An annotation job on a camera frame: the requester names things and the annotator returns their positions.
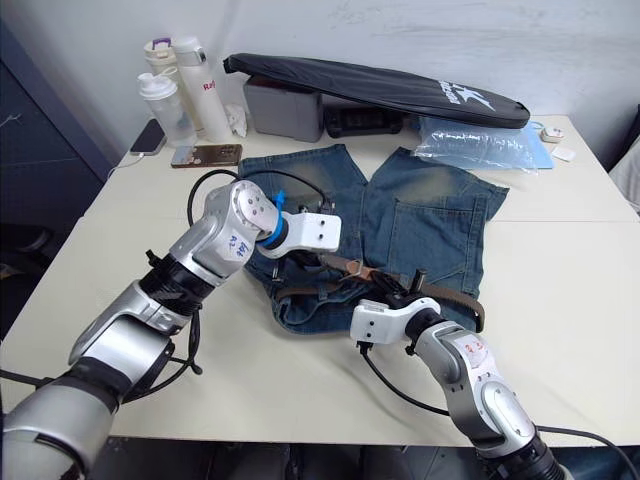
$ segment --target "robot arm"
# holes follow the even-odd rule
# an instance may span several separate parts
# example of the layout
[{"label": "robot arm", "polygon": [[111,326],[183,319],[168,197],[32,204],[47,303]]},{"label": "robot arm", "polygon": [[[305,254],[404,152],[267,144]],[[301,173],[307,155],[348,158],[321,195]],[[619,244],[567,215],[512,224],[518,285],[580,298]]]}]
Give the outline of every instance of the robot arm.
[{"label": "robot arm", "polygon": [[70,370],[36,390],[4,421],[3,478],[71,479],[86,474],[127,398],[147,390],[173,353],[170,337],[202,301],[242,268],[254,249],[337,250],[340,218],[281,212],[254,183],[213,190],[203,217],[152,270],[134,281],[82,333]]},{"label": "robot arm", "polygon": [[387,295],[396,308],[369,300],[355,308],[351,337],[361,348],[411,340],[407,353],[429,368],[444,392],[451,420],[495,478],[572,479],[500,375],[486,341],[442,318],[433,299],[397,287]]}]

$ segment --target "blue clip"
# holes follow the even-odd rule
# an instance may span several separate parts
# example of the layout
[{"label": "blue clip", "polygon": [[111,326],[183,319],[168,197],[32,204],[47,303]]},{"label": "blue clip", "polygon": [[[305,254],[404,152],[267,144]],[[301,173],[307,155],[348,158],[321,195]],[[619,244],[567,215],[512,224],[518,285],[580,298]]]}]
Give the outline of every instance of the blue clip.
[{"label": "blue clip", "polygon": [[282,219],[282,207],[284,206],[285,198],[286,198],[286,195],[284,193],[284,190],[280,190],[276,195],[276,197],[273,199],[273,201],[276,204],[276,208],[278,209],[278,225],[276,226],[275,231],[269,237],[258,242],[258,245],[263,247],[268,247],[273,242],[275,242],[278,236],[280,235],[280,232],[282,231],[282,224],[284,222]]}]

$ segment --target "denim fabric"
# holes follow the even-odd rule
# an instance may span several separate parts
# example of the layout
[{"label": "denim fabric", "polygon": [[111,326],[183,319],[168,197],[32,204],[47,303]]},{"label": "denim fabric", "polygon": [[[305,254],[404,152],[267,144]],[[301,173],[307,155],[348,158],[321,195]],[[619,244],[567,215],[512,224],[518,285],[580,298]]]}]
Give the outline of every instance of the denim fabric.
[{"label": "denim fabric", "polygon": [[[362,259],[369,266],[401,274],[404,283],[417,268],[427,270],[427,281],[473,297],[482,279],[484,225],[504,201],[508,189],[484,182],[470,173],[439,163],[422,161],[399,148],[367,183],[344,145],[287,155],[247,158],[239,173],[284,170],[318,185],[335,202],[342,219],[337,255]],[[284,209],[297,213],[304,205],[315,211],[320,196],[295,179],[265,173],[251,177],[269,197],[284,190]],[[310,275],[287,260],[272,273],[276,261],[256,253],[247,269],[267,289],[276,320],[296,333],[348,330],[360,298],[372,298],[369,285],[344,281],[331,293],[296,295],[275,300],[284,287],[338,283],[337,272]],[[442,304],[444,316],[473,328],[470,312]]]}]

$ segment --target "white water bottle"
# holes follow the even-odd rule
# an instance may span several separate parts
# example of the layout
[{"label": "white water bottle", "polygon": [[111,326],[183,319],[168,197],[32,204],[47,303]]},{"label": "white water bottle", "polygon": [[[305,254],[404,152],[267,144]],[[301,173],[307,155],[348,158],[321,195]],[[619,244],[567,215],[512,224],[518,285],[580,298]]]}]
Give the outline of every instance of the white water bottle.
[{"label": "white water bottle", "polygon": [[225,143],[232,135],[231,128],[202,45],[196,37],[184,37],[174,39],[171,46],[206,138]]},{"label": "white water bottle", "polygon": [[167,136],[167,142],[172,147],[190,147],[196,141],[196,131],[191,118],[184,111],[178,87],[169,78],[150,73],[138,76],[138,87],[155,115],[158,123]]}]

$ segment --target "brown leather belt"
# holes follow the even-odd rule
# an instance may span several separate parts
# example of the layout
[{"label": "brown leather belt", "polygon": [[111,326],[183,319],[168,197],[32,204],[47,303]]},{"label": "brown leather belt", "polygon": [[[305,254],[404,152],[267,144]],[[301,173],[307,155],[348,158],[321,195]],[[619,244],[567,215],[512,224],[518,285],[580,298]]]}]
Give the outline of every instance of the brown leather belt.
[{"label": "brown leather belt", "polygon": [[[346,258],[338,257],[336,255],[319,255],[319,259],[325,266],[339,270],[346,275],[343,280],[352,278],[353,280],[359,280],[363,282],[371,282],[371,272],[377,271],[375,268],[367,267],[359,260],[348,260]],[[391,274],[390,277],[398,280],[400,275]],[[340,288],[340,284],[326,283],[323,286],[323,290],[326,293],[335,292]],[[434,298],[436,300],[442,300],[451,302],[461,307],[470,310],[476,322],[476,331],[481,332],[484,328],[484,308],[482,304],[475,298],[465,293],[453,290],[452,288],[441,287],[433,284],[423,284],[420,288],[420,292],[427,297]],[[286,297],[293,295],[318,295],[320,289],[316,287],[288,287],[278,290],[276,293],[276,301],[280,302]]]}]

